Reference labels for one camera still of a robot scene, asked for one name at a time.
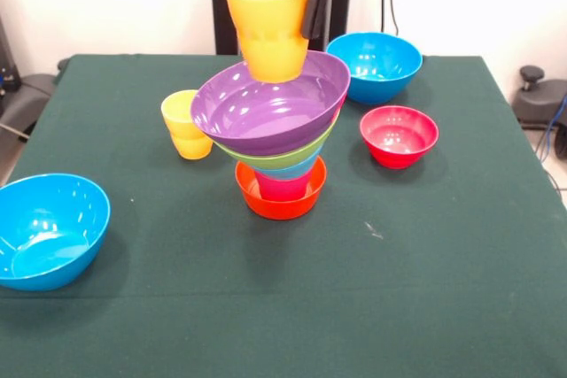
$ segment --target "red bowl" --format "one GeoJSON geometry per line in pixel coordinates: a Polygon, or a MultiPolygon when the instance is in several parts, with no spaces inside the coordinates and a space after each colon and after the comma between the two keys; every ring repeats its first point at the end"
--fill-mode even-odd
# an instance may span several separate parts
{"type": "Polygon", "coordinates": [[[307,214],[315,206],[327,180],[327,167],[322,158],[317,157],[306,194],[293,201],[270,201],[262,198],[254,170],[245,163],[237,163],[235,174],[242,195],[253,212],[266,219],[291,220],[307,214]]]}
{"type": "Polygon", "coordinates": [[[439,128],[421,111],[387,105],[362,117],[361,134],[378,163],[401,169],[411,166],[433,148],[439,139],[439,128]]]}

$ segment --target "white wall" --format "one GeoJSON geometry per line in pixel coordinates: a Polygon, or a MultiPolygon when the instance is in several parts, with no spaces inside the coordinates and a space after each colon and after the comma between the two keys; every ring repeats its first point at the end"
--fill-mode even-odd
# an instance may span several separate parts
{"type": "MultiPolygon", "coordinates": [[[[505,94],[517,69],[567,78],[565,0],[394,0],[400,35],[425,54],[485,57],[505,94]]],[[[23,73],[76,52],[214,53],[211,0],[0,0],[23,73]]],[[[379,29],[379,0],[353,0],[349,31],[379,29]]]]}
{"type": "Polygon", "coordinates": [[[211,0],[0,0],[22,73],[74,53],[214,54],[211,0]]]}
{"type": "MultiPolygon", "coordinates": [[[[379,5],[353,0],[349,31],[379,31],[379,5]]],[[[567,0],[394,0],[394,5],[401,37],[425,54],[482,55],[508,97],[525,64],[567,78],[567,0]]]]}

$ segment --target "orange bowl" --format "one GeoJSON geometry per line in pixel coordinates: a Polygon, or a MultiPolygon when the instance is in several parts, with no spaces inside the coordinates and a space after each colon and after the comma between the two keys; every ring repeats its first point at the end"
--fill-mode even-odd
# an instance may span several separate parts
{"type": "Polygon", "coordinates": [[[306,214],[314,207],[327,180],[327,167],[322,158],[317,157],[305,196],[292,201],[269,201],[262,198],[254,169],[245,163],[237,163],[235,174],[242,195],[253,212],[266,219],[291,220],[306,214]]]}

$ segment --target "pink bowl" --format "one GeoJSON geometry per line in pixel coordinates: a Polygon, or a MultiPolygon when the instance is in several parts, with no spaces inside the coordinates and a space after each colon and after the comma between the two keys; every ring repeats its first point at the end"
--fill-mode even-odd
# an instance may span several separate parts
{"type": "Polygon", "coordinates": [[[297,179],[279,181],[254,170],[260,189],[260,196],[268,201],[293,201],[301,199],[307,192],[313,168],[297,179]]]}
{"type": "Polygon", "coordinates": [[[439,128],[423,112],[387,105],[362,117],[361,134],[378,163],[401,169],[411,166],[433,148],[439,139],[439,128]]]}

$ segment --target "green bowl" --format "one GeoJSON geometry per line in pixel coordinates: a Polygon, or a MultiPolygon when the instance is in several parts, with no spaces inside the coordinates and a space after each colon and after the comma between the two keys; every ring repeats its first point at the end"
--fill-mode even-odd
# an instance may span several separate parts
{"type": "Polygon", "coordinates": [[[217,142],[215,143],[219,148],[224,150],[232,158],[235,158],[238,161],[242,161],[248,166],[256,167],[256,168],[264,168],[266,170],[277,170],[280,168],[295,166],[304,159],[307,159],[311,155],[313,155],[319,149],[319,147],[321,147],[325,143],[325,140],[330,135],[330,131],[335,127],[337,120],[338,120],[338,114],[337,117],[335,117],[335,119],[332,121],[332,123],[330,123],[330,126],[327,128],[327,130],[325,130],[322,135],[320,135],[319,137],[317,137],[317,139],[313,140],[307,145],[304,145],[301,148],[298,148],[291,152],[287,152],[285,154],[272,155],[270,157],[254,157],[252,155],[240,154],[238,152],[234,152],[233,150],[230,150],[229,148],[227,148],[224,145],[221,145],[220,143],[217,142]]]}

